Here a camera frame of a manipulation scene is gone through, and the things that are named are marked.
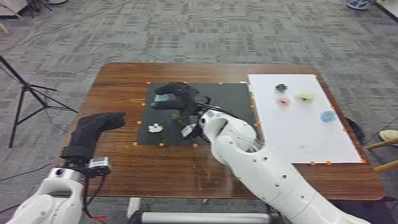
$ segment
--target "gray carpet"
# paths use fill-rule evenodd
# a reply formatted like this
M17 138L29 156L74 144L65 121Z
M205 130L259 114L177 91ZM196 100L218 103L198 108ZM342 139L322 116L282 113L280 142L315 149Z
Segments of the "gray carpet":
M321 71L344 115L367 136L398 116L398 25L374 7L358 13L342 0L70 0L33 19L26 14L22 21L1 22L10 34L0 32L0 53L26 80L58 89L51 96L76 109L104 63L282 63ZM40 113L6 148L19 85L0 74L3 178L54 159L63 132ZM35 109L31 102L24 113ZM74 114L51 111L49 117L67 129ZM390 147L369 154L372 165L395 159ZM0 210L26 199L45 173L0 182ZM398 170L379 178L385 195L398 197ZM196 203L157 200L150 210L196 210ZM255 203L219 200L205 211L262 209ZM108 223L122 223L123 211L125 199L93 203L92 213L108 215ZM0 223L10 214L0 214Z

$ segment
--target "white paper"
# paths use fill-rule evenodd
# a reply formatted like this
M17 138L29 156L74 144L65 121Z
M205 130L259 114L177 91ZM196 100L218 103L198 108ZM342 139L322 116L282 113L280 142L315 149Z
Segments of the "white paper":
M331 105L315 76L251 74L248 81L264 144L278 151L285 160L291 163L360 163L338 118L330 122L319 119L321 112L331 110ZM287 86L283 93L275 90L276 84ZM312 102L296 98L299 91L314 94ZM276 102L282 96L289 99L287 106Z

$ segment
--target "tripod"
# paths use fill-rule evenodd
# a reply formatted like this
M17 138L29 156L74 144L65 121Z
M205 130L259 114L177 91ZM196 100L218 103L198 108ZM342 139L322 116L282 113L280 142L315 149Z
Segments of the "tripod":
M61 104L36 89L44 89L44 90L49 90L49 91L56 91L56 89L52 89L52 88L47 88L47 87L44 87L44 86L38 86L38 85L33 85L33 84L29 84L24 80L22 80L22 78L20 78L20 76L19 76L19 74L17 74L17 72L15 72L15 70L13 70L13 68L10 67L10 64L8 64L8 62L4 61L4 59L3 59L3 57L0 56L0 62L1 62L1 64L3 64L3 66L4 66L4 68L8 69L8 71L10 71L10 74L12 74L12 76L13 76L13 80L20 83L20 95L19 95L19 102L17 102L17 108L15 108L15 117L13 117L13 125L12 125L12 132L10 132L10 139L8 139L8 148L12 148L12 146L13 146L13 137L15 137L15 127L17 127L17 125L28 120L28 118L29 117L33 117L33 115L42 111L42 110L45 110L45 109L54 109L54 110L65 110L65 111L72 111L74 113L77 113L76 112L76 110L70 108L70 107L67 107L65 106L65 104ZM33 98L35 98L35 100L38 101L38 104L40 104L40 108L28 114L28 116L22 118L22 119L19 119L19 115L20 115L20 105L22 105L22 98L24 98L24 93L29 93L31 94L31 96L33 96ZM49 106L47 105L47 102L45 102L45 100L44 99L49 99L60 106Z

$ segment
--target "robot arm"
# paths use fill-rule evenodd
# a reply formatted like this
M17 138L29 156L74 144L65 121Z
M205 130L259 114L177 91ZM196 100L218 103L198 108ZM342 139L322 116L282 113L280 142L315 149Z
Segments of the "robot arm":
M294 224L363 224L330 204L292 165L255 140L255 132L237 118L207 110L198 119L211 153L232 170L246 189Z
M70 135L70 142L60 158L63 165L52 168L40 182L38 189L17 207L6 224L74 224L79 222L83 184L81 178L104 176L109 173L106 159L92 161L95 142L100 132L123 125L123 113L102 113L83 117Z

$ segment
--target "chair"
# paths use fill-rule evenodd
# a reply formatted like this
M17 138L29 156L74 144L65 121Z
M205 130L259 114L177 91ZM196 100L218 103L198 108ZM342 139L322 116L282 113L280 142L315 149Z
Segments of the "chair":
M386 140L386 141L383 141L383 142L379 142L379 143L369 145L369 146L365 147L365 149L367 149L367 150L378 149L378 148L381 148L383 146L392 145L392 144L395 144L395 143L398 143L398 138L394 138L394 139L390 139L390 140ZM390 162L390 163L379 165L378 167L374 167L374 171L376 171L376 173L381 173L381 172L390 171L390 170L395 169L395 168L398 168L398 160L395 160L394 162Z
M15 11L8 8L8 6L0 3L0 7L3 7L10 11L10 13L13 14L13 16L22 20L22 17L15 13ZM4 27L4 25L1 23L0 23L0 28L1 28L3 32L8 33L8 29L6 29L6 27Z

